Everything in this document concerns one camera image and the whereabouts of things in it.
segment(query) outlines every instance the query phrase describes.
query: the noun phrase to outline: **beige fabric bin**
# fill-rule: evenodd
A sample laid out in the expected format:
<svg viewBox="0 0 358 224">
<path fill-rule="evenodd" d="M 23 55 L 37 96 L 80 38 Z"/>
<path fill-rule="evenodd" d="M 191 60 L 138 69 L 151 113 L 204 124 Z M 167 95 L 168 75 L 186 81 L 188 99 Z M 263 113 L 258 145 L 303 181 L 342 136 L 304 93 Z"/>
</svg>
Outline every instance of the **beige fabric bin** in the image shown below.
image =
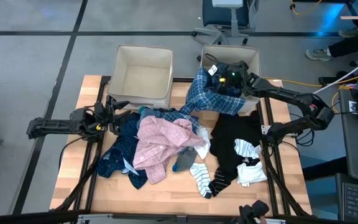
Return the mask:
<svg viewBox="0 0 358 224">
<path fill-rule="evenodd" d="M 162 47 L 120 45 L 107 93 L 129 101 L 125 109 L 140 106 L 168 108 L 172 87 L 173 51 Z"/>
<path fill-rule="evenodd" d="M 236 63 L 243 60 L 249 66 L 249 73 L 253 72 L 261 77 L 259 50 L 257 49 L 243 46 L 204 45 L 201 53 L 201 66 L 210 68 L 215 63 L 204 56 L 206 53 L 215 56 L 220 62 L 224 63 Z M 247 101 L 240 109 L 239 113 L 248 112 L 256 106 L 260 100 L 260 98 L 253 96 L 244 96 L 244 94 L 241 95 L 241 98 L 245 98 Z"/>
</svg>

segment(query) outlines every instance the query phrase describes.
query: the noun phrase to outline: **black and white striped cloth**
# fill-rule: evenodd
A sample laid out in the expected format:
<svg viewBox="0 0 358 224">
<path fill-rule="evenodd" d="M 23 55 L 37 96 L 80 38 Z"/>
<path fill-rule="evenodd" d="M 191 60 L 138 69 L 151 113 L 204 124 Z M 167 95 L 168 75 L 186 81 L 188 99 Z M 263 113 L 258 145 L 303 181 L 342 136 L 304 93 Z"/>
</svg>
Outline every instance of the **black and white striped cloth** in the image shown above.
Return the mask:
<svg viewBox="0 0 358 224">
<path fill-rule="evenodd" d="M 190 167 L 190 173 L 197 182 L 198 190 L 204 198 L 211 198 L 212 192 L 208 187 L 208 184 L 211 182 L 209 178 L 209 173 L 205 164 L 193 163 Z"/>
<path fill-rule="evenodd" d="M 243 139 L 236 139 L 234 140 L 234 150 L 236 151 L 237 155 L 242 157 L 251 157 L 253 159 L 259 158 L 258 154 L 261 151 L 260 145 L 253 146 L 251 143 L 243 140 Z"/>
</svg>

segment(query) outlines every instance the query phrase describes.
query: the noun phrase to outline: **gray sock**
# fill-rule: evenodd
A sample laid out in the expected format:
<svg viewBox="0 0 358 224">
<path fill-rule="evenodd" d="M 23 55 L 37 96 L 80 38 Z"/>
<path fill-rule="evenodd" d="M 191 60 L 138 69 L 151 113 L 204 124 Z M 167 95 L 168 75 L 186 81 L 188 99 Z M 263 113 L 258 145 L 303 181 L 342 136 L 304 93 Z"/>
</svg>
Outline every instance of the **gray sock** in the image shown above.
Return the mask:
<svg viewBox="0 0 358 224">
<path fill-rule="evenodd" d="M 178 156 L 177 162 L 173 165 L 172 171 L 180 172 L 190 169 L 196 160 L 197 152 L 193 147 L 189 147 L 183 154 Z"/>
</svg>

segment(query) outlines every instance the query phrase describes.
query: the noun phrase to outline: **sneaker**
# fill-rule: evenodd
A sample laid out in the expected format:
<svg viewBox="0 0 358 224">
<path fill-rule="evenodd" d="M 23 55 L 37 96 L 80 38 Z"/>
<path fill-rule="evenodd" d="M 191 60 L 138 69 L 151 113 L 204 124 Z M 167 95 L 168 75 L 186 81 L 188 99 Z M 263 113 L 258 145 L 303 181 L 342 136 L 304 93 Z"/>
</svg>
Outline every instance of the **sneaker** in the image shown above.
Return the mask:
<svg viewBox="0 0 358 224">
<path fill-rule="evenodd" d="M 327 50 L 306 50 L 306 56 L 310 60 L 320 60 L 323 62 L 328 62 L 331 59 L 331 56 L 328 56 Z"/>
<path fill-rule="evenodd" d="M 358 35 L 358 28 L 349 29 L 349 30 L 339 30 L 338 34 L 344 38 L 351 38 Z"/>
</svg>

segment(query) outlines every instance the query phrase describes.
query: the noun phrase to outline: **pink shirt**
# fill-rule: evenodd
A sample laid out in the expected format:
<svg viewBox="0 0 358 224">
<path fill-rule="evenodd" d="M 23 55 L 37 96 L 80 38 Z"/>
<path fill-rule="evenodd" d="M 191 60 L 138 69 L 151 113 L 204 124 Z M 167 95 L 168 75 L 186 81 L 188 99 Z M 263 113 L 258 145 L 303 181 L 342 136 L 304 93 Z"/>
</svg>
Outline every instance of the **pink shirt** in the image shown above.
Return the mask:
<svg viewBox="0 0 358 224">
<path fill-rule="evenodd" d="M 191 122 L 176 119 L 169 122 L 155 116 L 147 116 L 140 122 L 137 132 L 134 168 L 145 170 L 150 183 L 155 184 L 167 174 L 165 169 L 170 156 L 177 154 L 185 146 L 203 146 L 205 142 L 193 133 Z"/>
</svg>

